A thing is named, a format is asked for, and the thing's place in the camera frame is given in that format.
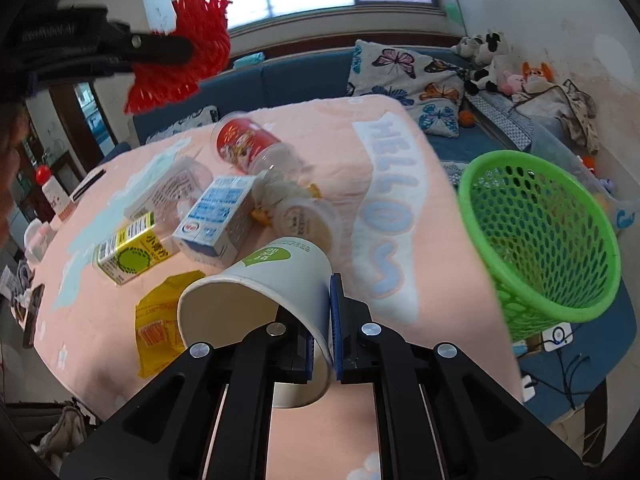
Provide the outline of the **person left hand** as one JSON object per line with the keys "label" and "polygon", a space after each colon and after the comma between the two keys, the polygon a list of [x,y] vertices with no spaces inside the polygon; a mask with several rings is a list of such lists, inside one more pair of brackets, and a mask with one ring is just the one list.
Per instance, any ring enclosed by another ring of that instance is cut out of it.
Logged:
{"label": "person left hand", "polygon": [[0,240],[6,244],[9,237],[9,221],[6,216],[13,208],[11,185],[20,168],[17,148],[28,133],[28,117],[23,103],[1,105],[1,152],[0,152]]}

